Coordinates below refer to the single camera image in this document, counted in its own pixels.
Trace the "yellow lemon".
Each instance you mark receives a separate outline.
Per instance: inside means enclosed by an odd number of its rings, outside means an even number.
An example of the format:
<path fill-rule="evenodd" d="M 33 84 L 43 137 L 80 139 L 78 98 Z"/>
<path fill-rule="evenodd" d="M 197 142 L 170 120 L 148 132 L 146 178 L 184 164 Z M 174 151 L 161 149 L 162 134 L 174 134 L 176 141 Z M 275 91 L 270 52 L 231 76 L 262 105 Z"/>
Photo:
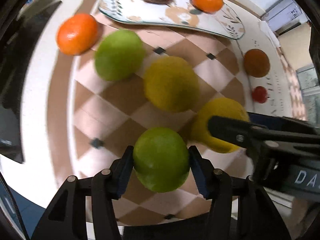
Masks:
<path fill-rule="evenodd" d="M 159 57 L 145 70 L 143 80 L 146 98 L 161 111 L 185 112 L 200 97 L 198 76 L 180 57 Z"/>
<path fill-rule="evenodd" d="M 191 126 L 190 140 L 203 144 L 217 153 L 237 151 L 239 146 L 214 137 L 216 134 L 219 135 L 228 124 L 225 118 L 249 121 L 249 115 L 240 103 L 229 98 L 215 98 L 198 111 Z"/>

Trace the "red cherry tomato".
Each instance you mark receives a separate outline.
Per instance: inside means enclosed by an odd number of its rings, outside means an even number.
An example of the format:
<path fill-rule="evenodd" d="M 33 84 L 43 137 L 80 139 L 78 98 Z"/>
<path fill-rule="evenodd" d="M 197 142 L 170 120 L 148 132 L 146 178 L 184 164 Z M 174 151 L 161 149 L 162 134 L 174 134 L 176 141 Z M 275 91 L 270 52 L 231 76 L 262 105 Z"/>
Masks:
<path fill-rule="evenodd" d="M 263 86 L 257 86 L 252 91 L 252 99 L 257 103 L 265 103 L 268 100 L 267 89 Z"/>

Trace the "brownish orange fruit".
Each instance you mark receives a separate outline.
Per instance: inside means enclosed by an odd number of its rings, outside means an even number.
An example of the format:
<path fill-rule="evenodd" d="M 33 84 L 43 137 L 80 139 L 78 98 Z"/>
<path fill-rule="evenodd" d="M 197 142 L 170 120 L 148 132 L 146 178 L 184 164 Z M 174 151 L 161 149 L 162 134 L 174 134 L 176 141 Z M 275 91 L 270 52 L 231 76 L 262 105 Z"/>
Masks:
<path fill-rule="evenodd" d="M 249 76 L 264 77 L 270 71 L 269 58 L 260 49 L 248 50 L 244 55 L 244 69 Z"/>

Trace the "green apple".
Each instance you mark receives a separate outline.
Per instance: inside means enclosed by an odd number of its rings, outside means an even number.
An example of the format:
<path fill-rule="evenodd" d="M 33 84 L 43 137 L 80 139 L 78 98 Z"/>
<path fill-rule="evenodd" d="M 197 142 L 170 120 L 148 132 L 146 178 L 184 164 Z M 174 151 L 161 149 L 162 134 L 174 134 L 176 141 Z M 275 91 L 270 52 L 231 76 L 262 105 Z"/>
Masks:
<path fill-rule="evenodd" d="M 106 36 L 94 56 L 97 74 L 106 81 L 120 81 L 142 66 L 146 51 L 143 41 L 131 30 L 121 29 Z"/>
<path fill-rule="evenodd" d="M 136 176 L 148 190 L 165 193 L 178 189 L 189 175 L 189 153 L 182 137 L 172 129 L 145 131 L 133 149 Z"/>

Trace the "large orange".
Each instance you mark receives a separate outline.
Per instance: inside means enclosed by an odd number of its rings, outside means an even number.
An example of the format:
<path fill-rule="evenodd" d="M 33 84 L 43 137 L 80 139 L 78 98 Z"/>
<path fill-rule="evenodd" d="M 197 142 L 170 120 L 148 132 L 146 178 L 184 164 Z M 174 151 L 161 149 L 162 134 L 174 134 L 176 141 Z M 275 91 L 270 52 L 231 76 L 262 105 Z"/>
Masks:
<path fill-rule="evenodd" d="M 90 14 L 76 14 L 60 25 L 56 34 L 59 50 L 79 55 L 89 50 L 99 38 L 99 24 Z"/>

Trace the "checkered brown table mat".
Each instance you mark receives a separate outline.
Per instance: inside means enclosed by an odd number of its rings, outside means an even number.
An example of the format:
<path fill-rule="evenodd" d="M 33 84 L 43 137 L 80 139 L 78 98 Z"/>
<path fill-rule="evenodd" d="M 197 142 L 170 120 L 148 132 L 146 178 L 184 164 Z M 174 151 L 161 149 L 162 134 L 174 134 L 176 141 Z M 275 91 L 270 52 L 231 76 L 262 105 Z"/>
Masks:
<path fill-rule="evenodd" d="M 71 174 L 92 177 L 120 158 L 127 146 L 152 127 L 167 127 L 188 139 L 197 112 L 210 100 L 230 98 L 250 112 L 307 119 L 295 71 L 287 52 L 272 44 L 260 20 L 262 11 L 249 0 L 225 0 L 245 27 L 238 41 L 173 27 L 125 25 L 100 13 L 100 0 L 61 0 L 48 25 L 50 34 L 75 13 L 89 13 L 106 36 L 130 29 L 144 43 L 143 67 L 161 56 L 178 56 L 188 61 L 198 76 L 200 99 L 181 113 L 157 109 L 143 92 L 144 69 L 125 80 L 101 79 L 94 69 L 93 47 L 79 56 L 58 53 L 48 95 L 47 125 L 53 169 L 58 185 Z M 248 50 L 260 49 L 269 58 L 264 77 L 249 76 L 244 69 Z M 252 91 L 267 89 L 268 100 L 257 103 Z"/>

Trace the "grey spray can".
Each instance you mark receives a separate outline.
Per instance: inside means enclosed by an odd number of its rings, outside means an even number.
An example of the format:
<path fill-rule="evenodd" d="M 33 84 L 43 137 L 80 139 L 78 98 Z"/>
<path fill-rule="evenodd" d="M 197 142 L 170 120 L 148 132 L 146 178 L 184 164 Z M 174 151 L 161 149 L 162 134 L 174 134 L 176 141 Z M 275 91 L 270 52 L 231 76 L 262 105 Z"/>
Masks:
<path fill-rule="evenodd" d="M 261 16 L 272 31 L 285 28 L 288 24 L 303 24 L 309 20 L 294 0 L 278 0 Z"/>

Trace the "small orange tangerine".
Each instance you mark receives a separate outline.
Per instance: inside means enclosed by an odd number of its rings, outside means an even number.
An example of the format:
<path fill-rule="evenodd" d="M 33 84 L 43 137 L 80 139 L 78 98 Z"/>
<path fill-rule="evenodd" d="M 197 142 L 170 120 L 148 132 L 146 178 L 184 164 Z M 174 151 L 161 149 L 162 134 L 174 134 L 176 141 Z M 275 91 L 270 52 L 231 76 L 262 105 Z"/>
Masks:
<path fill-rule="evenodd" d="M 219 11 L 223 5 L 223 0 L 192 0 L 193 6 L 206 13 L 214 13 Z"/>

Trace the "glass floral fruit plate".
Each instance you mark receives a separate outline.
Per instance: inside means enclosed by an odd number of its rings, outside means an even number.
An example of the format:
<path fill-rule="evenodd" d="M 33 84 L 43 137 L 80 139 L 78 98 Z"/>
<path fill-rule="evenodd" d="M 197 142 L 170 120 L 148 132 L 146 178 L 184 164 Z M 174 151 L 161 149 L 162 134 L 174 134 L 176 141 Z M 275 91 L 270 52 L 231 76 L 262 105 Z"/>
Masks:
<path fill-rule="evenodd" d="M 153 4 L 144 0 L 100 0 L 98 10 L 124 24 L 184 28 L 233 40 L 245 34 L 242 21 L 227 4 L 208 14 L 195 8 L 191 0 L 173 0 L 169 4 Z"/>

